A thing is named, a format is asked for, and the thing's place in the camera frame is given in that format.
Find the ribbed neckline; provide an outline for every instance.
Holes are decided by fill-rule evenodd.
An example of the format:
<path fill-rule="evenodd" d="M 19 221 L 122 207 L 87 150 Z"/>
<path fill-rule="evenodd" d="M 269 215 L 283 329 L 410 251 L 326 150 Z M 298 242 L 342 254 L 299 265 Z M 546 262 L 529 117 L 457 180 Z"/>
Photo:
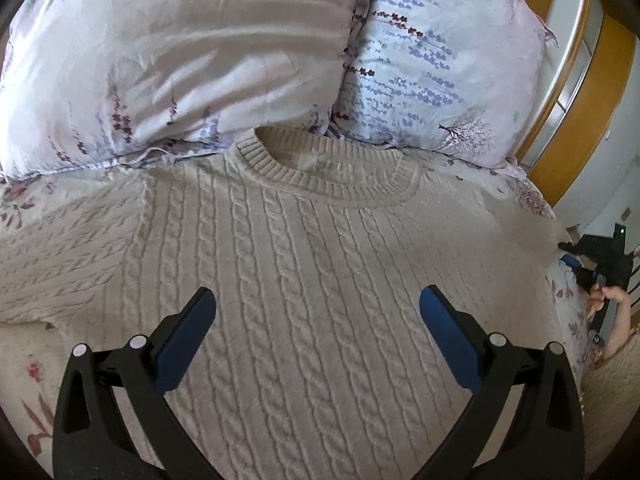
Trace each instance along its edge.
<path fill-rule="evenodd" d="M 269 152 L 291 155 L 320 155 L 324 159 L 347 161 L 378 168 L 391 176 L 371 186 L 339 184 L 305 171 L 288 168 Z M 397 150 L 377 150 L 343 140 L 307 134 L 288 128 L 265 126 L 248 131 L 232 145 L 230 156 L 241 173 L 258 184 L 286 190 L 313 200 L 346 207 L 397 205 L 412 197 L 420 184 L 420 167 Z"/>

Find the cable knit pattern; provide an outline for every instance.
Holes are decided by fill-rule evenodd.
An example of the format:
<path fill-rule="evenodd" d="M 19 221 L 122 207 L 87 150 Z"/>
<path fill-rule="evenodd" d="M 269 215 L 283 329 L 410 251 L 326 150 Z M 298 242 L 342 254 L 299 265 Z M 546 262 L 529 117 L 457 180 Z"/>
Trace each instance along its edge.
<path fill-rule="evenodd" d="M 515 344 L 562 338 L 545 281 L 561 226 L 423 171 L 265 128 L 117 173 L 2 240 L 0 322 L 47 321 L 66 351 L 98 351 L 208 286 L 216 320 L 166 399 L 224 478 L 411 478 L 468 399 L 420 320 L 424 286 Z"/>

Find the sweater collar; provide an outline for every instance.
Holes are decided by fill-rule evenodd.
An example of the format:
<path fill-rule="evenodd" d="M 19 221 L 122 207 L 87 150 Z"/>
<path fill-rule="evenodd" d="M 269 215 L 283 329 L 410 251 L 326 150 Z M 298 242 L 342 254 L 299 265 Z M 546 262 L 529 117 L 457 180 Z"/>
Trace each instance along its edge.
<path fill-rule="evenodd" d="M 405 202 L 421 176 L 398 150 L 271 126 L 248 131 L 228 154 L 243 176 L 261 186 L 348 207 Z"/>

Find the silver screw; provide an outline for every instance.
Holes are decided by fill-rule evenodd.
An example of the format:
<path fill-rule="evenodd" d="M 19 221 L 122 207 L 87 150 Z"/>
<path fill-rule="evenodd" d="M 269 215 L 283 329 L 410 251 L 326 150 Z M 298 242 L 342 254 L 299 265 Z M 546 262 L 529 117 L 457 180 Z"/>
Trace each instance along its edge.
<path fill-rule="evenodd" d="M 489 341 L 494 346 L 505 346 L 507 344 L 507 338 L 500 332 L 494 332 L 489 336 Z"/>
<path fill-rule="evenodd" d="M 74 346 L 73 355 L 76 357 L 83 356 L 86 354 L 86 345 L 84 343 L 80 343 L 79 345 Z"/>
<path fill-rule="evenodd" d="M 562 355 L 564 352 L 564 347 L 557 341 L 553 341 L 549 343 L 549 350 L 551 350 L 556 355 Z"/>
<path fill-rule="evenodd" d="M 135 350 L 146 345 L 146 336 L 135 335 L 129 340 L 129 346 Z"/>

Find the pillowcase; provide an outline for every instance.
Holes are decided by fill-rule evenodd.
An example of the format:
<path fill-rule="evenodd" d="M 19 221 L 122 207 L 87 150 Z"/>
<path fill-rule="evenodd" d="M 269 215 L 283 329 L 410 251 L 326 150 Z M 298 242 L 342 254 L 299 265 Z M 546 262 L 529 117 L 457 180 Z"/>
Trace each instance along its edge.
<path fill-rule="evenodd" d="M 499 167 L 533 106 L 545 33 L 524 0 L 372 0 L 335 129 Z"/>
<path fill-rule="evenodd" d="M 0 86 L 4 173 L 213 153 L 267 123 L 322 134 L 368 4 L 26 0 Z"/>

